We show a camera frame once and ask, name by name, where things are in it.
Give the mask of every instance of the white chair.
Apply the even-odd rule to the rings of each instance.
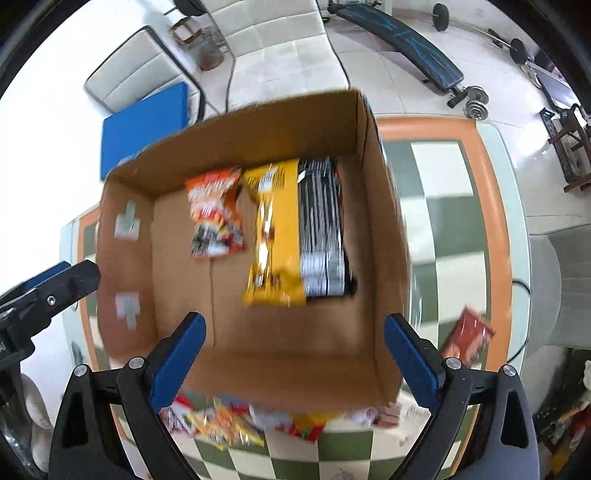
[[[178,82],[189,91],[189,124],[215,115],[197,80],[145,26],[125,40],[88,77],[84,88],[109,112],[117,112]]]
[[[530,235],[528,355],[543,345],[591,349],[591,225]]]
[[[201,0],[235,58],[226,107],[346,89],[316,0]]]

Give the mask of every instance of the cardboard box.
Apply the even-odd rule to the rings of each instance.
[[[243,189],[237,202],[247,244],[243,253],[196,260],[184,182],[222,167],[301,155],[337,161],[345,248],[358,292],[300,307],[245,307],[241,296],[254,258],[256,205]],[[207,338],[187,388],[293,412],[394,401],[402,378],[382,325],[388,314],[406,312],[409,262],[390,176],[375,120],[355,90],[235,111],[188,128],[116,168],[105,182],[96,254],[102,273],[99,328],[107,354],[119,362],[146,355],[195,311],[206,318]],[[115,238],[116,218],[130,202],[139,236]],[[134,296],[139,314],[126,321],[116,298]]]

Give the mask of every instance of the wall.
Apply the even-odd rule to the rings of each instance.
[[[432,12],[436,0],[394,0],[393,14],[404,14],[404,10]],[[535,54],[538,51],[536,43],[513,20],[507,17],[497,7],[487,0],[444,0],[449,9],[450,18],[466,22],[481,30],[488,28],[495,30],[501,37],[511,40],[519,38]]]
[[[33,53],[0,99],[0,292],[54,265],[60,229],[97,204],[102,122],[83,84],[132,33],[151,24],[191,70],[164,17],[170,0],[91,0]],[[22,371],[55,420],[72,368],[61,315]]]

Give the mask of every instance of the blue gripper pad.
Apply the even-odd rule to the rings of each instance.
[[[439,408],[439,388],[444,377],[440,372],[436,374],[424,357],[427,353],[433,358],[432,351],[426,352],[429,348],[435,351],[433,344],[419,338],[400,314],[390,315],[384,321],[384,340],[417,403],[434,414]]]
[[[29,280],[27,280],[24,283],[24,292],[23,293],[31,290],[32,288],[36,287],[40,283],[45,282],[45,280],[47,280],[48,278],[51,278],[54,275],[57,275],[58,273],[61,273],[70,267],[71,267],[71,265],[68,262],[59,262],[58,264],[54,265],[53,267],[48,268],[44,272],[39,273],[39,275],[37,275],[36,277],[29,278]]]
[[[152,379],[150,407],[156,414],[173,402],[205,342],[205,318],[198,313],[193,315],[190,325],[174,344]]]

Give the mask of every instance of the chair backrest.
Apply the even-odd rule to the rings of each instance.
[[[108,111],[118,112],[178,82],[187,84],[189,105],[198,105],[197,120],[203,119],[205,95],[201,87],[146,26],[109,55],[88,77],[84,88]]]
[[[316,0],[200,0],[236,57],[325,35]]]

